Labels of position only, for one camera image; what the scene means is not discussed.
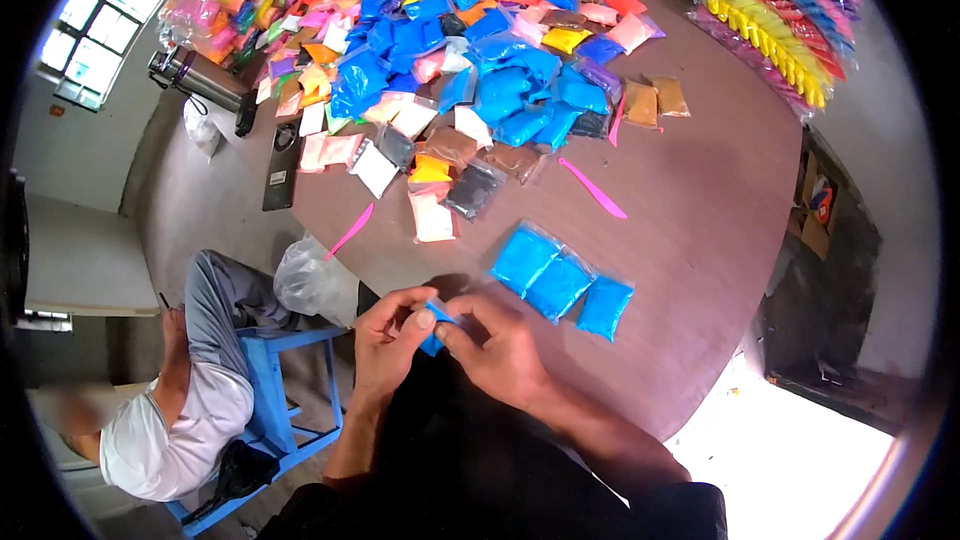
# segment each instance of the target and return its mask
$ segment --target gray pants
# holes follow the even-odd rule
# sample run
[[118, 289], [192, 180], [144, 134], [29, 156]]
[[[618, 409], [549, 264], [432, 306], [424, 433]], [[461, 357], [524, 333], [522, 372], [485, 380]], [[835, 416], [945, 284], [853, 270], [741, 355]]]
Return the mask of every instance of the gray pants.
[[201, 250], [188, 265], [184, 305], [190, 361], [223, 366], [249, 378], [234, 329], [242, 325], [247, 307], [278, 326], [290, 320], [290, 310], [274, 295], [274, 279], [212, 250]]

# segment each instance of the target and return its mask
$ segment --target cardboard box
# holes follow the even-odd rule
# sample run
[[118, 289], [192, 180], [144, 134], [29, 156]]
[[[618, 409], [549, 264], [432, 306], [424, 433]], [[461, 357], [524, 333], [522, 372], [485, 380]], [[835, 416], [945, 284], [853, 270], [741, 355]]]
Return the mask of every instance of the cardboard box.
[[[810, 209], [810, 199], [813, 198], [813, 187], [817, 183], [817, 178], [825, 175], [829, 180], [829, 185], [833, 188], [833, 201], [830, 203], [830, 216], [826, 225], [817, 219], [815, 210]], [[827, 258], [831, 247], [831, 236], [834, 235], [836, 225], [836, 206], [840, 200], [840, 194], [843, 188], [836, 180], [831, 179], [827, 171], [817, 162], [817, 157], [813, 151], [806, 153], [806, 164], [803, 172], [803, 184], [798, 188], [798, 195], [794, 196], [794, 203], [799, 205], [790, 211], [790, 219], [787, 221], [786, 229], [788, 232], [799, 238], [799, 241], [810, 247], [820, 260]]]

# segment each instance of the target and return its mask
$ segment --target hand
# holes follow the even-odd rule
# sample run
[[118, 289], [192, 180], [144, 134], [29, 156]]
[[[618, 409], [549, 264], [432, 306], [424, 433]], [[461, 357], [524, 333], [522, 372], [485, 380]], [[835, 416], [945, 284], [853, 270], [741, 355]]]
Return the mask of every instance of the hand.
[[550, 376], [520, 314], [476, 294], [458, 296], [446, 303], [446, 309], [451, 318], [473, 316], [489, 333], [489, 339], [478, 345], [455, 325], [437, 325], [437, 338], [470, 381], [501, 403], [528, 411], [549, 386]]
[[410, 373], [417, 348], [433, 332], [436, 316], [429, 308], [411, 308], [437, 295], [437, 289], [408, 287], [388, 292], [357, 318], [354, 352], [357, 377], [351, 406], [385, 406]]

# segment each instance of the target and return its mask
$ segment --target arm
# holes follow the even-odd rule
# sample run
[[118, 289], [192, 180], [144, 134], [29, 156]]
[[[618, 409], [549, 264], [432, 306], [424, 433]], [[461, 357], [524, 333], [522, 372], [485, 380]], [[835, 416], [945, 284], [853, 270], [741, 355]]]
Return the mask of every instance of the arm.
[[182, 310], [163, 313], [163, 364], [160, 379], [150, 392], [169, 431], [180, 417], [190, 390], [190, 354], [187, 350], [186, 317]]
[[388, 293], [355, 324], [356, 381], [343, 428], [320, 481], [339, 491], [361, 484], [371, 473], [387, 407], [394, 391], [410, 372], [417, 348], [433, 331], [436, 318], [422, 308], [401, 315], [437, 295], [432, 287], [410, 287]]
[[656, 438], [573, 388], [551, 378], [518, 313], [483, 296], [447, 303], [450, 316], [469, 315], [489, 333], [478, 345], [459, 327], [439, 323], [437, 337], [486, 394], [549, 426], [621, 494], [689, 482], [690, 474]]

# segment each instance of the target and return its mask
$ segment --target blue wooden chair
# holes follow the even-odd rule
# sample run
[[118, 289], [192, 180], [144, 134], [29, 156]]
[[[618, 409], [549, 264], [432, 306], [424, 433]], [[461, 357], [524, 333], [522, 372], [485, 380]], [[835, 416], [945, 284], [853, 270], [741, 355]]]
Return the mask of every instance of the blue wooden chair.
[[[319, 450], [330, 446], [340, 436], [344, 426], [344, 414], [340, 407], [340, 395], [337, 392], [337, 380], [333, 377], [333, 339], [345, 330], [329, 326], [318, 330], [286, 331], [278, 328], [244, 328], [237, 330], [240, 348], [249, 370], [249, 382], [253, 386], [253, 416], [240, 438], [252, 446], [279, 459], [280, 471], [273, 478], [276, 481], [295, 465], [309, 459]], [[299, 406], [288, 406], [283, 391], [280, 354], [291, 348], [298, 348], [323, 342], [323, 355], [326, 359], [327, 396], [333, 410], [332, 429], [318, 431], [290, 423], [290, 418], [301, 412]], [[306, 438], [302, 444], [297, 438]], [[261, 486], [244, 498], [234, 498], [218, 508], [190, 522], [183, 527], [187, 537], [194, 537], [214, 525], [234, 510], [257, 496]], [[164, 502], [177, 521], [183, 521], [189, 511], [179, 500]]]

